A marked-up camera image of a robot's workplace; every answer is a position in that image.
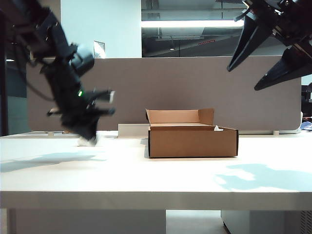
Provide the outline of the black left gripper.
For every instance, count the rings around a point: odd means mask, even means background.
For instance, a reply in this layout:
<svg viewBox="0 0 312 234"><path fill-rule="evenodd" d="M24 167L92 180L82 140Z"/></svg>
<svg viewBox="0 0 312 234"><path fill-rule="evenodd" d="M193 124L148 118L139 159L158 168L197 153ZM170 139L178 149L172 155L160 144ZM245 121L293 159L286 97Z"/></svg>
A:
<svg viewBox="0 0 312 234"><path fill-rule="evenodd" d="M98 142L97 126L101 116L112 116L115 108L100 109L96 106L97 99L112 102L114 91L86 92L80 75L64 59L56 59L43 65L41 71L46 77L54 100L61 113L62 125L71 132L84 138L87 143L95 146Z"/></svg>

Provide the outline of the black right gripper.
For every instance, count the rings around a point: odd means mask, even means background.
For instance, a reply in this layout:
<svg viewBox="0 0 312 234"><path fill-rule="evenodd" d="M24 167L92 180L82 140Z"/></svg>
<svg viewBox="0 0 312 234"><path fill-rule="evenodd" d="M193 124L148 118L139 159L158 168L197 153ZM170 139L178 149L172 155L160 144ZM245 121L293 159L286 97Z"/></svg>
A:
<svg viewBox="0 0 312 234"><path fill-rule="evenodd" d="M227 66L232 71L268 37L273 36L285 46L297 49L312 47L312 2L310 0L244 0L246 9L235 21L244 19L238 45ZM256 91L310 75L312 58L291 47L255 85Z"/></svg>

